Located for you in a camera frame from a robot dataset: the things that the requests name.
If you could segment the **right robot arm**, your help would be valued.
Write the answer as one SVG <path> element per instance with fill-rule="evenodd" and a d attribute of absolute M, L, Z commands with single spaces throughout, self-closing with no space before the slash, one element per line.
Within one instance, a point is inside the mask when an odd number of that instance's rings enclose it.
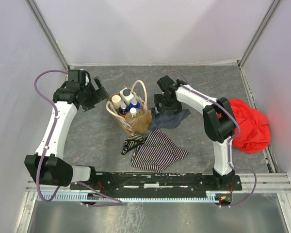
<path fill-rule="evenodd" d="M 154 95 L 159 113 L 182 110 L 185 103 L 203 116 L 204 131 L 213 143 L 215 162 L 210 182 L 223 186 L 229 184 L 235 176 L 232 163 L 232 141 L 235 129 L 240 127 L 234 117 L 231 105 L 226 98 L 209 97 L 188 85 L 185 81 L 174 82 L 165 75 L 157 81 L 162 94 Z"/>

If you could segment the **striped dark garment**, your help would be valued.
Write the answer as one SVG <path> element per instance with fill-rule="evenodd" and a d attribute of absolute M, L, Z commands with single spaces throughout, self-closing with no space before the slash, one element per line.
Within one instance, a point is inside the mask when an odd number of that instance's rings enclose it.
<path fill-rule="evenodd" d="M 137 147 L 144 144 L 148 138 L 147 133 L 135 133 L 128 137 L 123 144 L 121 154 L 125 155 L 129 151 L 136 149 Z"/>

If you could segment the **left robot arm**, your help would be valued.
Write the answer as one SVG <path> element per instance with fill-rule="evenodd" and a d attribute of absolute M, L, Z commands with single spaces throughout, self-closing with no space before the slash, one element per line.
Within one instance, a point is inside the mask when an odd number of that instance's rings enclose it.
<path fill-rule="evenodd" d="M 67 134 L 77 111 L 91 110 L 107 99 L 99 77 L 91 78 L 82 69 L 70 69 L 67 80 L 54 92 L 52 114 L 44 137 L 33 155 L 25 157 L 25 167 L 36 184 L 67 187 L 74 182 L 86 182 L 93 178 L 92 166 L 72 166 L 64 161 Z"/>

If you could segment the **blue-grey cloth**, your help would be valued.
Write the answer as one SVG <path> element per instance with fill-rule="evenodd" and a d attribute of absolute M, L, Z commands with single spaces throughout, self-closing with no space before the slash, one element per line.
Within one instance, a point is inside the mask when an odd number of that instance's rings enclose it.
<path fill-rule="evenodd" d="M 163 112 L 158 113 L 156 111 L 156 108 L 151 108 L 151 114 L 152 114 L 152 121 L 149 126 L 149 130 L 155 130 L 155 129 L 175 129 L 178 127 L 182 120 L 184 120 L 186 117 L 188 117 L 191 112 L 189 109 L 183 109 L 179 113 L 173 113 L 173 112 Z"/>

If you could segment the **canvas tote bag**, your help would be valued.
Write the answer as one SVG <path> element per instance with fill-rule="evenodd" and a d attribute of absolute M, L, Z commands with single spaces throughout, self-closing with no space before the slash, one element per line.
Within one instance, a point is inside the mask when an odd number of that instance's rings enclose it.
<path fill-rule="evenodd" d="M 139 83 L 143 90 L 144 90 L 144 98 L 141 98 L 138 93 L 134 91 L 134 88 L 136 84 Z M 133 123 L 128 123 L 126 119 L 120 114 L 116 112 L 116 109 L 114 108 L 112 104 L 112 97 L 115 95 L 119 95 L 119 93 L 111 95 L 106 100 L 106 110 L 109 112 L 109 114 L 113 117 L 113 119 L 122 127 L 122 129 L 128 133 L 129 135 L 134 134 L 134 133 L 144 133 L 150 126 L 150 123 L 152 121 L 152 115 L 151 111 L 147 107 L 147 90 L 146 86 L 143 81 L 141 80 L 136 80 L 134 84 L 132 85 L 131 89 L 129 89 L 131 93 L 137 98 L 137 101 L 140 102 L 141 104 L 141 111 L 143 112 L 142 116 L 138 116 L 137 119 Z"/>

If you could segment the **striped shirt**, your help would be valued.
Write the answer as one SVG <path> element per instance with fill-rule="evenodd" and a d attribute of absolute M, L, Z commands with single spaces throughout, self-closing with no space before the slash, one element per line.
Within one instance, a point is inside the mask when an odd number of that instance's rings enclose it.
<path fill-rule="evenodd" d="M 161 173 L 174 162 L 186 158 L 188 154 L 187 150 L 178 147 L 165 133 L 155 129 L 135 150 L 131 158 L 131 166 Z"/>

